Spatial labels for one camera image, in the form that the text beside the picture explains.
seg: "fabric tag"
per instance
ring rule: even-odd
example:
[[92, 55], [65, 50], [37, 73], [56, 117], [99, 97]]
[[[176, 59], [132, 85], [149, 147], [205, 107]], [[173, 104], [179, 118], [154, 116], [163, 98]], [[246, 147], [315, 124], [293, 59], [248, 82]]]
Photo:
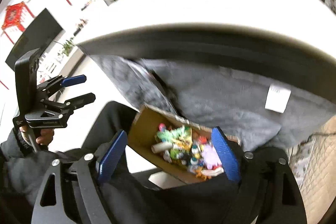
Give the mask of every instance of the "fabric tag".
[[265, 108], [279, 113], [283, 113], [286, 109], [291, 91], [280, 86], [270, 85]]

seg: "blue gripper pad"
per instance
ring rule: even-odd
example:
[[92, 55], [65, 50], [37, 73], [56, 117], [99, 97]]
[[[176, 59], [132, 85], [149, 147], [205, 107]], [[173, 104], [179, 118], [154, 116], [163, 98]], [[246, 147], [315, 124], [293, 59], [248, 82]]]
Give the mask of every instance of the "blue gripper pad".
[[86, 82], [86, 76], [78, 75], [74, 77], [65, 78], [62, 81], [61, 86], [67, 87], [67, 86], [72, 86], [72, 85], [78, 85], [78, 84], [85, 83], [85, 82]]
[[227, 139], [219, 127], [215, 127], [211, 132], [211, 141], [216, 149], [218, 157], [222, 162], [224, 172], [229, 180], [240, 181], [239, 164], [233, 151], [227, 144]]
[[104, 183], [110, 180], [113, 172], [125, 151], [127, 145], [127, 134], [125, 131], [117, 133], [108, 148], [105, 155], [97, 162], [98, 183]]

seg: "computer monitor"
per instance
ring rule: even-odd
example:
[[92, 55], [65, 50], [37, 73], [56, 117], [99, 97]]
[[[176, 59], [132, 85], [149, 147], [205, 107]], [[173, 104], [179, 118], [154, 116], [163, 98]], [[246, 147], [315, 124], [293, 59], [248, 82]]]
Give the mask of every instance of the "computer monitor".
[[15, 62], [28, 51], [41, 48], [44, 52], [62, 30], [49, 11], [44, 9], [15, 43], [6, 59], [7, 65], [14, 70]]

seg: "white tube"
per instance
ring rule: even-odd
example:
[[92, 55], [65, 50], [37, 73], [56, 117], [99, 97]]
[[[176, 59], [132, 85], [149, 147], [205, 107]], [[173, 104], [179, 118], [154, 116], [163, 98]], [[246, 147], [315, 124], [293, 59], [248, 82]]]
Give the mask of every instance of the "white tube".
[[152, 151], [154, 154], [163, 152], [171, 148], [173, 148], [173, 144], [170, 142], [162, 142], [162, 143], [157, 143], [157, 144], [152, 145]]

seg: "gray cloth under table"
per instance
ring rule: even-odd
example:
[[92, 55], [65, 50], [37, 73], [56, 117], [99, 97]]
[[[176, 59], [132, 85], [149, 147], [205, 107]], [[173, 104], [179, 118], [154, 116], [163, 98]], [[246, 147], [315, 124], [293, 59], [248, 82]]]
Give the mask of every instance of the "gray cloth under table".
[[[299, 144], [336, 112], [336, 105], [328, 100], [244, 71], [167, 60], [142, 59], [135, 64], [117, 56], [91, 58], [134, 107], [148, 103], [171, 112], [175, 107], [192, 122], [220, 126], [240, 137], [245, 151], [264, 144], [280, 148]], [[154, 71], [166, 89], [139, 74], [139, 64], [144, 71]], [[291, 90], [284, 113], [265, 109], [271, 84]]]

